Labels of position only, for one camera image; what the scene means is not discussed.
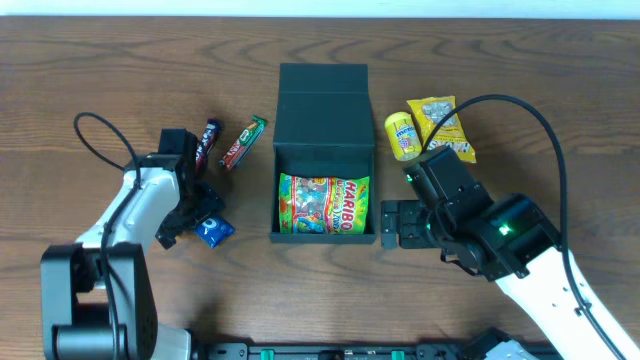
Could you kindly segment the purple Dairy Milk bar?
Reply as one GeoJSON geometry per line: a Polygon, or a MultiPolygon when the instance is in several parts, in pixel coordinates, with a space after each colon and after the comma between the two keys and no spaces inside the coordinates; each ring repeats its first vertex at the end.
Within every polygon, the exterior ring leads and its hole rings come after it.
{"type": "Polygon", "coordinates": [[[196,174],[202,173],[208,164],[208,157],[214,145],[218,141],[223,126],[218,119],[209,118],[202,135],[202,138],[196,149],[196,174]]]}

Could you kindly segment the blue Oreo cookie pack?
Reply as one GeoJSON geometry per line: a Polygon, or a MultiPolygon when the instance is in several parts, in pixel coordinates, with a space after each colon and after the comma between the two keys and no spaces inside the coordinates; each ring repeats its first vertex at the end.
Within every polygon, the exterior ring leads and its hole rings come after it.
{"type": "Polygon", "coordinates": [[[224,218],[212,216],[199,224],[194,233],[209,247],[216,248],[235,233],[235,228],[224,218]]]}

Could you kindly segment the dark green lidded box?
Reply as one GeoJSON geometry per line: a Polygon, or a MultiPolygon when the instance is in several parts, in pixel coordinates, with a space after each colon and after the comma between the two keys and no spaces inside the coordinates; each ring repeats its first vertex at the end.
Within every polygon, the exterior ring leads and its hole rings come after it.
{"type": "Polygon", "coordinates": [[[376,241],[375,123],[366,64],[280,65],[273,135],[273,243],[371,245],[376,241]],[[361,235],[285,234],[279,224],[279,176],[369,179],[361,235]]]}

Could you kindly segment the yellow Mentos gum bottle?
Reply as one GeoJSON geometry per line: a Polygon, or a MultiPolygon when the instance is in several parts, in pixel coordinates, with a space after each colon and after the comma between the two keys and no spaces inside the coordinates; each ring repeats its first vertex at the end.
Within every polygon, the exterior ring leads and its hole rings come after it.
{"type": "Polygon", "coordinates": [[[396,112],[389,115],[384,128],[397,160],[409,161],[420,155],[422,145],[409,113],[396,112]]]}

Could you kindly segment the yellow Hacks candy bag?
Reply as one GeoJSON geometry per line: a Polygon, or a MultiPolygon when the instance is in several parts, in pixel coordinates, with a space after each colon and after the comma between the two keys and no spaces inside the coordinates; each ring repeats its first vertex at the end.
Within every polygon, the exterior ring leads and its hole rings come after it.
{"type": "Polygon", "coordinates": [[[432,141],[427,142],[428,137],[436,125],[456,107],[454,96],[413,99],[408,100],[407,104],[420,130],[424,149],[433,149],[446,145],[450,147],[463,162],[476,162],[475,149],[467,140],[457,114],[449,117],[438,130],[432,141]]]}

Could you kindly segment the black mounting rail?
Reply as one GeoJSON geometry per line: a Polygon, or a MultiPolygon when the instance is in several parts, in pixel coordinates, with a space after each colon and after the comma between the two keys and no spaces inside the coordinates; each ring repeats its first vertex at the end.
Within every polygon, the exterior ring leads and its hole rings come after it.
{"type": "Polygon", "coordinates": [[[471,340],[418,343],[195,343],[196,360],[559,360],[551,345],[520,343],[491,328],[471,340]]]}

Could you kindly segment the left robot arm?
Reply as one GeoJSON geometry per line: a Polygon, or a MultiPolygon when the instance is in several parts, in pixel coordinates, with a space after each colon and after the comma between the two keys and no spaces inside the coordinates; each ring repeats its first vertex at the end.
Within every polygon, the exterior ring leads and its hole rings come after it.
{"type": "Polygon", "coordinates": [[[192,155],[153,153],[127,166],[100,219],[40,260],[43,352],[48,359],[194,359],[185,329],[158,321],[145,261],[162,223],[212,191],[192,155]]]}

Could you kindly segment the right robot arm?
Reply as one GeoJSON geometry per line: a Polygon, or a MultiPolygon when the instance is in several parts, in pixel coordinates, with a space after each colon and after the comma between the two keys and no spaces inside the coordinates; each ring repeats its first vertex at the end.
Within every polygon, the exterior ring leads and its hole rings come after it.
{"type": "Polygon", "coordinates": [[[384,246],[437,248],[442,262],[496,284],[562,358],[638,358],[638,346],[561,245],[558,230],[526,196],[385,201],[381,220],[384,246]]]}

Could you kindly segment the Haribo gummy worms bag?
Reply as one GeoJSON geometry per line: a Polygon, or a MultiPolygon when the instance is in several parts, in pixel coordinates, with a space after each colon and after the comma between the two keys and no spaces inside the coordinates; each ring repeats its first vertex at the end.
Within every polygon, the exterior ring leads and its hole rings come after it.
{"type": "Polygon", "coordinates": [[[363,234],[369,190],[368,177],[300,177],[281,173],[278,185],[280,232],[363,234]]]}

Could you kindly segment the red green KitKat bar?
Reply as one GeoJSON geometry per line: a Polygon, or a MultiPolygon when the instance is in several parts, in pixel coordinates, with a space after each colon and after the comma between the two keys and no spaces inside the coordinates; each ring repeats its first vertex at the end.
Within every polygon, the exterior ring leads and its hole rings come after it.
{"type": "Polygon", "coordinates": [[[243,130],[230,149],[219,160],[219,167],[227,171],[236,168],[262,135],[266,126],[266,119],[253,116],[251,123],[243,130]]]}

